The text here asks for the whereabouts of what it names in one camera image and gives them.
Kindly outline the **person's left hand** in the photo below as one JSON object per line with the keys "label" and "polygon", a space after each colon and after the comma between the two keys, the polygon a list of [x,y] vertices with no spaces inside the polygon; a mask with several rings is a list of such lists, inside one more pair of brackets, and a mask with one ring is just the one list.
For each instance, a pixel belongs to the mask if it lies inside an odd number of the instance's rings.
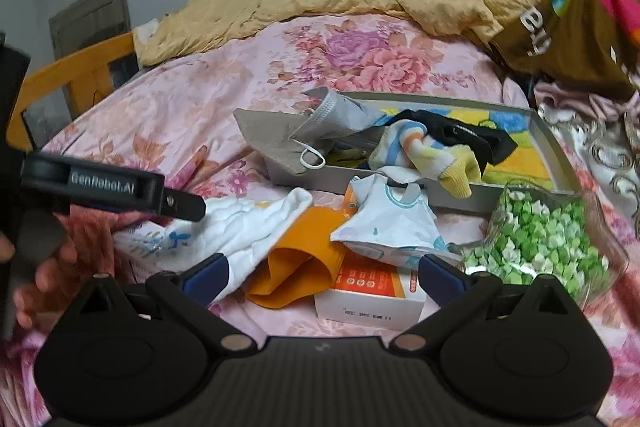
{"label": "person's left hand", "polygon": [[66,239],[53,257],[39,265],[33,282],[15,289],[12,303],[18,325],[34,329],[40,317],[60,311],[70,302],[76,294],[77,258],[73,242]]}

